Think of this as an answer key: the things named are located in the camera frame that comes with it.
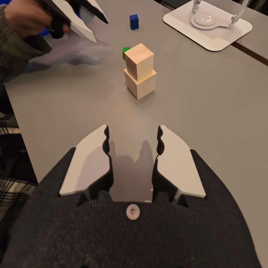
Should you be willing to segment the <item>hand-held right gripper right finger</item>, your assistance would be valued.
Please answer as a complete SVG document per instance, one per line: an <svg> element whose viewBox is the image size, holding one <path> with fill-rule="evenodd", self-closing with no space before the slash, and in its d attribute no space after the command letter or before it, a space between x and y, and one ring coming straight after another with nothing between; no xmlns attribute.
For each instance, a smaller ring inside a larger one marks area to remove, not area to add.
<svg viewBox="0 0 268 268"><path fill-rule="evenodd" d="M164 125L157 131L157 157L152 171L152 201L159 192L166 192L169 201L179 200L181 195L205 198L190 147Z"/></svg>

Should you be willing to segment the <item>blue wooden cube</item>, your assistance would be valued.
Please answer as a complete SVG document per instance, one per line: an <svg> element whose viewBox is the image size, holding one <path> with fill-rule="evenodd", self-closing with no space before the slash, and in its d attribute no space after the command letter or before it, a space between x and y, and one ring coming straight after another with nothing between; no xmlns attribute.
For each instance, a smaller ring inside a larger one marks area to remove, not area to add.
<svg viewBox="0 0 268 268"><path fill-rule="evenodd" d="M129 16L131 30L139 29L139 18L137 14Z"/></svg>

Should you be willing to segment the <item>white document stand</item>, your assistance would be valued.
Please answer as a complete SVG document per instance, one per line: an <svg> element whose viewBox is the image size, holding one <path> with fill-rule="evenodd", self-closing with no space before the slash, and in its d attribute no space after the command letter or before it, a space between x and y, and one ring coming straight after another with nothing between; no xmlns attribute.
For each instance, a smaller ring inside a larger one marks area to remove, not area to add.
<svg viewBox="0 0 268 268"><path fill-rule="evenodd" d="M252 30L251 23L241 19L248 2L244 0L233 15L208 2L194 0L164 15L163 22L208 51L218 52Z"/></svg>

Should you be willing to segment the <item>person's left hand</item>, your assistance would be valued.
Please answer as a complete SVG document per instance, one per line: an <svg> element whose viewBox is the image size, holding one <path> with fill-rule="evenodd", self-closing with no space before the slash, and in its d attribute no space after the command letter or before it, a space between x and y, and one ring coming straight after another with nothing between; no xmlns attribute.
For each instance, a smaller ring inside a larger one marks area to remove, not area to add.
<svg viewBox="0 0 268 268"><path fill-rule="evenodd" d="M5 7L5 17L15 34L24 40L37 36L51 25L51 15L36 0L13 0Z"/></svg>

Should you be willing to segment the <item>large plain wooden cube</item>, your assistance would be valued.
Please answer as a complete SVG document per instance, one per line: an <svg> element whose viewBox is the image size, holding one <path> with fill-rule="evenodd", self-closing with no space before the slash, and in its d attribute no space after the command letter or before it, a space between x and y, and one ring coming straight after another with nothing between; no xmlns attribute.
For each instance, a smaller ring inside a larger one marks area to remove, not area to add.
<svg viewBox="0 0 268 268"><path fill-rule="evenodd" d="M141 99L144 96L155 90L157 73L152 70L152 73L145 78L137 81L135 80L127 69L124 69L126 87L129 92L137 99Z"/></svg>

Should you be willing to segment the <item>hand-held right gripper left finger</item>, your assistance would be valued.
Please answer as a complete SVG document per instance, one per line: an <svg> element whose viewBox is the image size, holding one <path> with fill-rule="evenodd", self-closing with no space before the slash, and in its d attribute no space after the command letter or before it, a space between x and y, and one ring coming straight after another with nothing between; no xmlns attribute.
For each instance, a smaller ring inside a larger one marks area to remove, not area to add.
<svg viewBox="0 0 268 268"><path fill-rule="evenodd" d="M75 147L59 195L83 193L88 199L97 199L100 191L109 192L114 182L109 151L108 125L83 138Z"/></svg>

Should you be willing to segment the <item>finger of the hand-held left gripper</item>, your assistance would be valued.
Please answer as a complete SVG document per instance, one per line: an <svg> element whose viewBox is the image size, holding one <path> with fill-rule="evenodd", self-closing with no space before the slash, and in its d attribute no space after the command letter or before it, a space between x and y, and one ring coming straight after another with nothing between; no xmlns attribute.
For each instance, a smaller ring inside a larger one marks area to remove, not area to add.
<svg viewBox="0 0 268 268"><path fill-rule="evenodd" d="M50 12L58 12L61 15L70 19L69 28L82 38L87 38L95 43L98 43L94 33L82 19L75 13L71 7L71 1L65 0L42 0L41 5L44 9Z"/></svg>
<svg viewBox="0 0 268 268"><path fill-rule="evenodd" d="M71 7L85 24L88 24L94 16L106 24L109 23L106 15L95 0L71 0Z"/></svg>

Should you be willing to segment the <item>medium plain wooden cube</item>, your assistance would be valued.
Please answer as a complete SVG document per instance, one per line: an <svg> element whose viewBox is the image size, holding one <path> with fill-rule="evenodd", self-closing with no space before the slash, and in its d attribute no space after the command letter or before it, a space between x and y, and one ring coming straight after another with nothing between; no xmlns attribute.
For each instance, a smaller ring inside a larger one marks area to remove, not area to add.
<svg viewBox="0 0 268 268"><path fill-rule="evenodd" d="M152 73L154 53L140 43L125 52L125 61L127 71L139 81Z"/></svg>

